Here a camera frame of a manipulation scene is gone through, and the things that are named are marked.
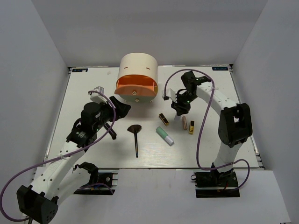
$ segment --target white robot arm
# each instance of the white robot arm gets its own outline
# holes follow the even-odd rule
[[[28,187],[22,185],[17,191],[20,211],[41,224],[48,224],[53,219],[58,206],[69,195],[83,185],[98,181],[98,168],[95,165],[84,162],[75,166],[75,163],[85,154],[89,145],[96,141],[97,132],[103,126],[107,128],[108,121],[113,121],[114,110],[97,94],[91,94],[91,100],[93,102],[84,106],[81,118],[75,121],[67,136],[60,151],[61,159],[51,163]],[[131,109],[130,105],[119,102],[115,97],[110,97],[110,101],[115,107],[115,120],[124,118]],[[116,133],[109,133],[113,139],[116,138]],[[82,151],[68,155],[78,149]],[[73,173],[65,177],[73,167]]]
[[[196,78],[192,71],[186,72],[181,77],[186,89],[175,93],[171,89],[164,91],[162,97],[164,100],[172,99],[171,107],[181,116],[189,112],[190,103],[197,97],[209,103],[212,94],[212,83],[207,77]],[[247,104],[238,104],[227,98],[218,89],[214,89],[211,107],[220,116],[218,134],[221,139],[220,149],[212,164],[212,168],[225,164],[232,164],[235,157],[249,136],[252,135],[252,125],[250,118],[250,109]],[[218,177],[228,175],[232,172],[233,165],[217,169]]]

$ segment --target white tabletop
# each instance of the white tabletop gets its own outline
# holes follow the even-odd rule
[[[166,79],[175,71],[187,67],[159,66],[158,84],[159,92],[152,103],[128,103],[132,106],[124,119],[116,121],[113,129],[117,139],[112,140],[107,135],[102,141],[91,147],[78,163],[88,161],[100,168],[196,168],[196,144],[199,128],[206,110],[206,102],[196,99],[191,103],[191,110],[186,115],[188,123],[195,121],[195,131],[189,135],[182,128],[182,122],[173,120],[175,110],[171,108],[171,100],[163,101],[162,89]],[[237,94],[229,71],[212,71],[211,67],[192,67],[209,74],[219,88],[228,98],[238,102]],[[180,77],[183,72],[173,77],[168,88],[177,91],[183,88]],[[59,115],[58,123],[50,147],[49,158],[56,157],[61,150],[66,137],[71,132],[74,121],[80,117],[83,106],[90,102],[87,92],[97,86],[105,88],[104,94],[108,97],[114,95],[118,68],[89,68],[88,72],[73,72],[67,86],[64,102]],[[165,126],[158,115],[163,113],[170,124]],[[134,135],[127,131],[133,124],[140,124],[142,130],[138,133],[139,158],[135,157]],[[202,135],[199,161],[202,166],[210,167],[215,160],[220,147],[217,133],[219,116],[212,109],[209,111],[204,132]],[[175,141],[169,146],[157,133],[156,128],[162,127]],[[98,132],[101,136],[105,132],[102,128]],[[239,150],[236,159],[248,160],[251,167],[258,167],[254,146],[248,139]],[[246,167],[238,163],[235,167]]]
[[[236,171],[241,183],[247,171]],[[71,195],[51,224],[279,224],[289,222],[272,171],[254,170],[239,198],[196,198],[192,170],[121,169],[112,196]]]

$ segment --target orange container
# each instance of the orange container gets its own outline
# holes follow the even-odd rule
[[[152,101],[158,93],[157,70],[157,61],[148,54],[125,55],[121,60],[114,93],[127,101]]]

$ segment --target label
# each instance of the label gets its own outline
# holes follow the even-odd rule
[[[83,138],[85,134],[86,134],[85,132],[80,132],[80,134],[78,135],[78,137],[79,138]]]
[[[228,71],[228,67],[212,67],[213,71]]]
[[[87,72],[88,69],[72,69],[72,72]]]

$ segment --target white wall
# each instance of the white wall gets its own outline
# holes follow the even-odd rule
[[[299,1],[270,0],[234,64],[262,161],[299,223]]]
[[[267,0],[32,0],[68,66],[233,63]]]
[[[22,169],[41,162],[62,97],[68,69],[30,0],[2,0],[0,6],[0,188]],[[16,190],[4,196],[9,215],[20,218]],[[0,223],[11,223],[0,214]]]

